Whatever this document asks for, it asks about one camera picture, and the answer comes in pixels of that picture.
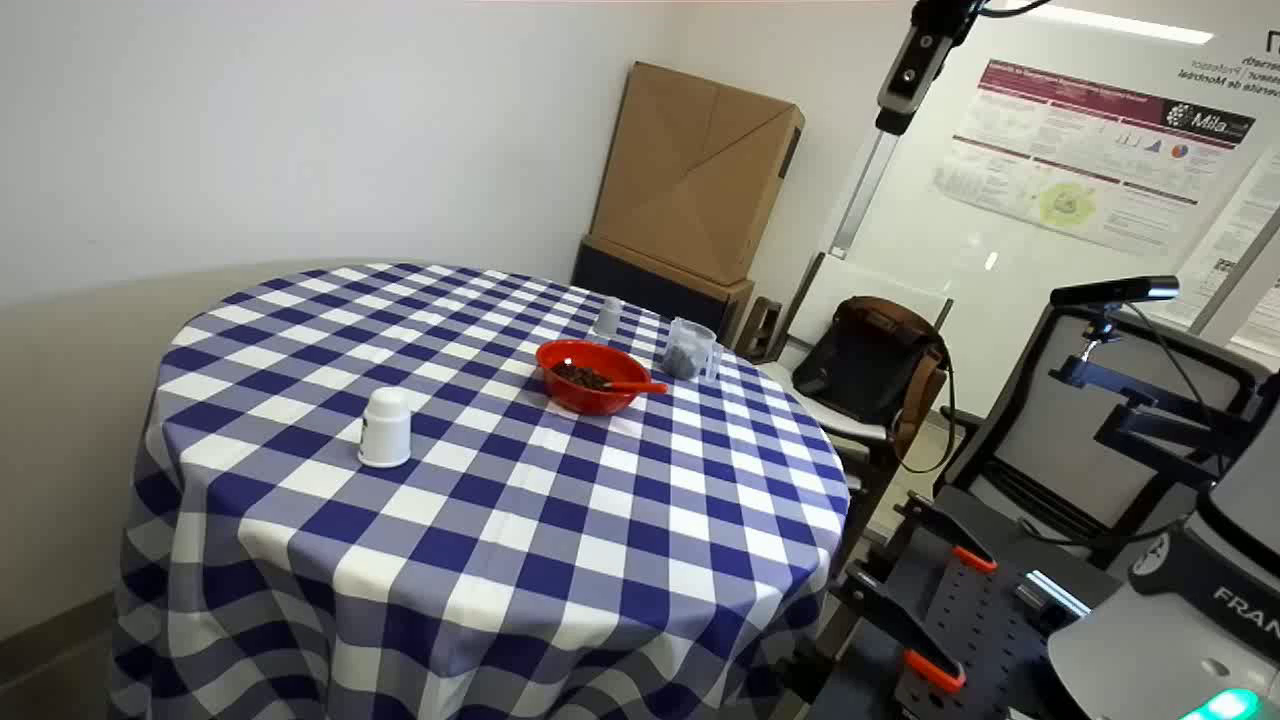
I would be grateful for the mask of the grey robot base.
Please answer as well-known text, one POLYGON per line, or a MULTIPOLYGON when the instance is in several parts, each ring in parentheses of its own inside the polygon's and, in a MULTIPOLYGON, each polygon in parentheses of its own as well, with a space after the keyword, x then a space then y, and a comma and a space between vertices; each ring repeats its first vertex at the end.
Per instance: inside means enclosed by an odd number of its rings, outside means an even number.
POLYGON ((1090 720, 1280 720, 1280 414, 1048 665, 1090 720))

